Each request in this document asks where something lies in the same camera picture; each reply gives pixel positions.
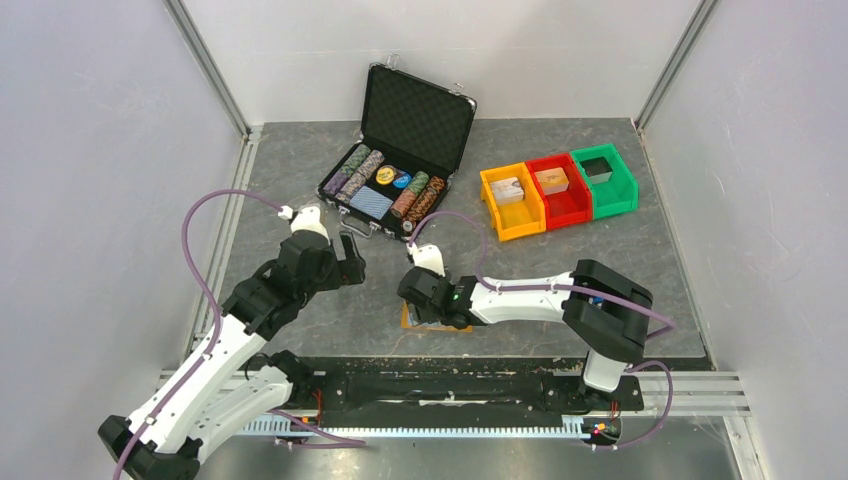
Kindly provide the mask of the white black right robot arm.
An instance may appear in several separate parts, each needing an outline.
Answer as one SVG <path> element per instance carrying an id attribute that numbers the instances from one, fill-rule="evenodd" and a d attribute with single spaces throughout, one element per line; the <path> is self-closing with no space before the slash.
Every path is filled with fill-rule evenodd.
<path id="1" fill-rule="evenodd" d="M 643 359 L 653 306 L 645 287 L 589 259 L 557 276 L 523 280 L 452 281 L 415 266 L 397 293 L 425 322 L 457 330 L 513 321 L 569 327 L 589 348 L 577 392 L 591 408 L 612 401 L 625 370 Z"/>

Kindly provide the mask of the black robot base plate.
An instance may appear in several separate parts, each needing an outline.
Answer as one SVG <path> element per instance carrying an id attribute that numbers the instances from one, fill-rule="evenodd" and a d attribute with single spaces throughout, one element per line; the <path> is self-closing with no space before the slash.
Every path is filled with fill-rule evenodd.
<path id="1" fill-rule="evenodd" d="M 644 409 L 638 379 L 611 393 L 584 385 L 584 363 L 559 357 L 305 357 L 282 409 L 322 427 L 553 427 L 564 416 Z"/>

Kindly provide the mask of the orange leather card holder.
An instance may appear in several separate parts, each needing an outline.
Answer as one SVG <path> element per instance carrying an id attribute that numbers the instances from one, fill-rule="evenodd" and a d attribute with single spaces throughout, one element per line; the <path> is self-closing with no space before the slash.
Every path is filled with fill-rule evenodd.
<path id="1" fill-rule="evenodd" d="M 420 321 L 417 310 L 407 301 L 401 302 L 400 327 L 404 329 L 413 329 L 420 331 L 439 331 L 460 334 L 470 334 L 473 332 L 473 327 L 466 329 L 457 329 L 452 326 L 443 325 L 440 323 L 424 323 Z"/>

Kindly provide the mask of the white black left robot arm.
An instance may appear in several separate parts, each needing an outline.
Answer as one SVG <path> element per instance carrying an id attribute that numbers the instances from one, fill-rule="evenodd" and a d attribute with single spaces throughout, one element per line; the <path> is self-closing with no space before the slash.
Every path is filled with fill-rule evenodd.
<path id="1" fill-rule="evenodd" d="M 116 461 L 114 478 L 192 479 L 227 439 L 259 415 L 285 403 L 306 405 L 314 371 L 288 350 L 269 357 L 248 382 L 216 395 L 318 292 L 358 285 L 366 263 L 353 236 L 340 235 L 336 256 L 326 235 L 300 230 L 275 259 L 239 282 L 223 317 L 150 400 L 127 417 L 109 416 L 98 435 Z"/>

